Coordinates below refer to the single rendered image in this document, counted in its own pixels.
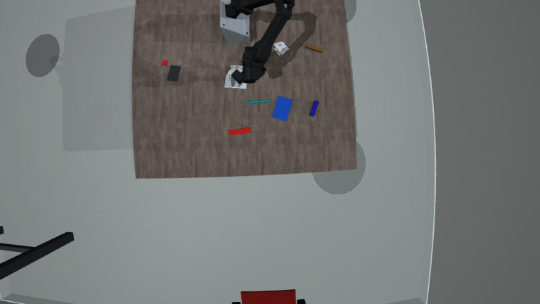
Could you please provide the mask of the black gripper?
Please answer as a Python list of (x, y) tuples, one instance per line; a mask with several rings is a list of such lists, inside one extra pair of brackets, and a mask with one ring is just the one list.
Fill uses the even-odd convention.
[[(242, 63), (242, 66), (245, 67), (245, 66), (243, 65), (243, 60), (241, 61), (241, 63)], [(239, 84), (243, 83), (243, 71), (240, 72), (239, 70), (235, 70), (235, 71), (233, 71), (233, 72), (231, 73), (231, 76), (232, 76), (232, 78), (233, 78), (235, 81), (237, 81)]]

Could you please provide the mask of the brown flat bar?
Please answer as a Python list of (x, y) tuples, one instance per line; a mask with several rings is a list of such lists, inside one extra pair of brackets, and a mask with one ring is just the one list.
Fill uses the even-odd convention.
[(312, 45), (309, 45), (309, 44), (307, 44), (306, 48), (312, 49), (312, 50), (315, 50), (315, 51), (318, 51), (318, 52), (321, 52), (321, 53), (323, 51), (323, 49), (320, 49), (318, 47), (315, 47), (315, 46), (312, 46)]

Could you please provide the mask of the red flat bar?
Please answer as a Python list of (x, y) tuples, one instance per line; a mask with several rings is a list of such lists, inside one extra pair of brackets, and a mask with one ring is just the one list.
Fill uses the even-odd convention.
[(250, 133), (250, 128), (231, 129), (231, 130), (229, 130), (229, 135), (246, 134), (246, 133)]

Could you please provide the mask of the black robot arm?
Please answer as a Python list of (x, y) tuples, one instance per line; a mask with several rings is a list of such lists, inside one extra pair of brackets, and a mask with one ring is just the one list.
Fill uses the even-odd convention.
[[(243, 82), (255, 83), (265, 74), (266, 68), (263, 66), (269, 59), (272, 52), (272, 45), (276, 41), (278, 34), (283, 29), (287, 20), (292, 16), (292, 9), (295, 0), (231, 0), (225, 5), (225, 14), (230, 18), (237, 18), (238, 14), (250, 15), (254, 8), (274, 3), (276, 14), (274, 19), (263, 34), (263, 37), (254, 46), (245, 46), (243, 53)], [(284, 7), (287, 4), (287, 8)], [(256, 63), (259, 61), (260, 63)]]

